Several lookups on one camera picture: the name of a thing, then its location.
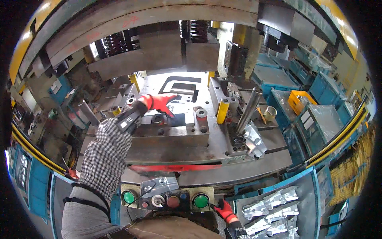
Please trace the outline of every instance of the gloved hand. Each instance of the gloved hand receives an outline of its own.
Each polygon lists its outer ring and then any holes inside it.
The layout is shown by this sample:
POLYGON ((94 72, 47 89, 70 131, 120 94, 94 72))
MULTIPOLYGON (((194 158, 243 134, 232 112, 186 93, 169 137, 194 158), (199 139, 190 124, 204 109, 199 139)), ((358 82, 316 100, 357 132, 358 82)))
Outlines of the gloved hand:
POLYGON ((156 109, 160 113, 165 113, 169 117, 175 117, 175 115, 169 110, 167 104, 173 100, 181 99, 182 97, 178 94, 166 93, 157 95, 144 95, 138 100, 143 102, 148 110, 156 109))
POLYGON ((210 207, 215 210, 215 212, 221 216, 225 220, 226 223, 230 223, 233 219, 236 219, 234 221, 237 221, 237 216, 233 213, 232 208, 230 204, 224 200, 219 199, 219 206, 215 206, 214 204, 211 204, 210 207))

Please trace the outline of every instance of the worker's arm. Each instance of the worker's arm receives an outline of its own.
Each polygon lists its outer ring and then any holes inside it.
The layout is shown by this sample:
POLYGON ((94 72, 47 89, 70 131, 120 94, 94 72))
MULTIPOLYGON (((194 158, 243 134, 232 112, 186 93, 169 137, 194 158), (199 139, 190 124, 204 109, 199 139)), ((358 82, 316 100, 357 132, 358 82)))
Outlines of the worker's arm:
POLYGON ((251 237, 247 235, 245 228, 241 225, 238 217, 233 213, 230 204, 223 200, 219 200, 219 206, 211 205, 215 212, 222 217, 228 224, 226 228, 226 236, 231 239, 250 239, 251 237))
MULTIPOLYGON (((149 110, 156 109, 172 116, 167 103, 179 97, 175 94, 146 95, 121 114, 137 115, 134 127, 139 127, 140 118, 149 110)), ((62 236, 67 238, 97 238, 121 229, 110 223, 110 202, 120 177, 127 167, 125 158, 131 146, 133 130, 121 130, 119 118, 100 123, 95 140, 84 154, 78 184, 73 184, 69 198, 64 201, 62 236)))

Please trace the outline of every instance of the control panel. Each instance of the control panel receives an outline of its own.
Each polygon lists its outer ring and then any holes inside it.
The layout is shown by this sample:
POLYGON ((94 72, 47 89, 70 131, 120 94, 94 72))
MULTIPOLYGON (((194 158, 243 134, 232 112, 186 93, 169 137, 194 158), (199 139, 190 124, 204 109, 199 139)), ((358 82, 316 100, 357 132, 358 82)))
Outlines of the control panel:
POLYGON ((140 186, 121 184, 123 206, 154 211, 209 211, 214 203, 213 187, 184 188, 168 191, 148 198, 139 198, 140 186))

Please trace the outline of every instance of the red painted edge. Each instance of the red painted edge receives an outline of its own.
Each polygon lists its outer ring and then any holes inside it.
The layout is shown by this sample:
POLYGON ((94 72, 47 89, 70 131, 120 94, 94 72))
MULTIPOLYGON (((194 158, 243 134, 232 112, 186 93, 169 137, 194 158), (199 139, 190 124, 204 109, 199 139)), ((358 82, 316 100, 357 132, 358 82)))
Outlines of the red painted edge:
POLYGON ((222 165, 221 164, 212 164, 212 165, 132 165, 129 166, 129 169, 136 172, 157 172, 157 171, 165 171, 165 172, 185 172, 185 171, 203 171, 203 170, 211 170, 218 169, 222 165))

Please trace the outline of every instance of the green button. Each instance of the green button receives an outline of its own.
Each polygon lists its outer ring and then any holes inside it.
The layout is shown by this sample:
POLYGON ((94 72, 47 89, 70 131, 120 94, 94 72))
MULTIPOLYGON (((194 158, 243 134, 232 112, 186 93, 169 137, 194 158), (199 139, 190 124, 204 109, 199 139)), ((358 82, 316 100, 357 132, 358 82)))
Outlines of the green button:
POLYGON ((198 208, 205 208, 208 205, 208 197, 201 194, 194 199, 194 205, 198 208))
POLYGON ((133 195, 131 192, 127 191, 127 192, 125 192, 125 193, 123 194, 123 200, 124 200, 126 203, 132 203, 132 202, 134 202, 135 197, 134 197, 134 195, 133 195))

